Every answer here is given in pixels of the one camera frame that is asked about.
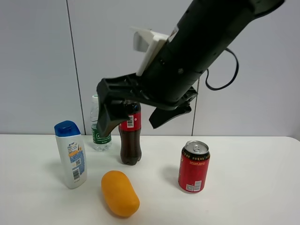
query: red label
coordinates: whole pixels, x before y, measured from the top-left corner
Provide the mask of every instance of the red label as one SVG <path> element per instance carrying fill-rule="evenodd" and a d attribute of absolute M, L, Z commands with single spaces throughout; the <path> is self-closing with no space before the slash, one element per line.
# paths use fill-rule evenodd
<path fill-rule="evenodd" d="M 124 131 L 135 131 L 141 129 L 141 112 L 128 115 L 130 120 L 119 124 L 120 129 Z"/>
<path fill-rule="evenodd" d="M 204 188 L 210 159 L 194 161 L 183 154 L 180 159 L 178 183 L 188 192 L 199 192 Z"/>

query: white wall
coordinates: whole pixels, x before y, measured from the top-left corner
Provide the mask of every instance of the white wall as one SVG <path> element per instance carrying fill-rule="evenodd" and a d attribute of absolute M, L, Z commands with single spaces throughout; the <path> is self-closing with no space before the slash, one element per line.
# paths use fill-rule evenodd
<path fill-rule="evenodd" d="M 84 134 L 66 2 L 0 1 L 0 133 Z"/>
<path fill-rule="evenodd" d="M 104 77 L 133 73 L 143 53 L 133 50 L 130 26 L 170 34 L 187 9 L 182 0 L 69 0 L 70 18 L 87 134 L 91 96 Z M 191 135 L 194 113 L 180 116 L 153 130 L 148 119 L 153 107 L 142 105 L 143 135 Z"/>
<path fill-rule="evenodd" d="M 237 80 L 210 91 L 202 76 L 194 135 L 269 135 L 300 138 L 300 1 L 252 22 L 230 48 L 240 60 Z M 235 67 L 223 53 L 209 83 L 226 84 Z"/>

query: barcode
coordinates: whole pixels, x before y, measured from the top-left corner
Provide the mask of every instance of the barcode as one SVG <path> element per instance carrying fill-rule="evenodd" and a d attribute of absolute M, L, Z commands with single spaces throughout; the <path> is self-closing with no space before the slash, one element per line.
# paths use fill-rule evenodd
<path fill-rule="evenodd" d="M 80 160 L 80 159 L 77 160 L 77 161 L 76 161 L 76 166 L 80 165 L 80 163 L 81 163 L 81 160 Z"/>
<path fill-rule="evenodd" d="M 79 168 L 73 170 L 73 177 L 74 177 L 74 180 L 77 180 L 80 178 Z"/>
<path fill-rule="evenodd" d="M 195 181 L 194 191 L 200 191 L 200 188 L 201 188 L 201 182 L 202 182 L 202 180 L 200 180 L 200 181 Z"/>
<path fill-rule="evenodd" d="M 127 120 L 127 128 L 134 128 L 134 117 L 133 115 L 128 116 L 129 120 Z"/>
<path fill-rule="evenodd" d="M 194 186 L 187 184 L 186 190 L 188 190 L 188 191 L 194 191 Z"/>

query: cola bottle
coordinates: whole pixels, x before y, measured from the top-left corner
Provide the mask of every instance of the cola bottle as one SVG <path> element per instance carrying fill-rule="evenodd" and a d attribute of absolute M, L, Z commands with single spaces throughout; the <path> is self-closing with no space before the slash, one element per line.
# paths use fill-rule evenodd
<path fill-rule="evenodd" d="M 141 134 L 141 104 L 126 100 L 125 110 L 130 120 L 119 125 L 121 135 L 121 160 L 124 164 L 135 165 L 142 157 L 140 146 Z"/>

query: blue bottle cap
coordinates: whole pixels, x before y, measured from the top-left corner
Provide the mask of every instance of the blue bottle cap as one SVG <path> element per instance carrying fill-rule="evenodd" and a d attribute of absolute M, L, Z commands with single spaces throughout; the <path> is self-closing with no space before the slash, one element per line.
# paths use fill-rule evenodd
<path fill-rule="evenodd" d="M 80 135 L 80 131 L 76 124 L 72 121 L 66 120 L 54 126 L 55 135 L 58 137 L 69 137 Z"/>

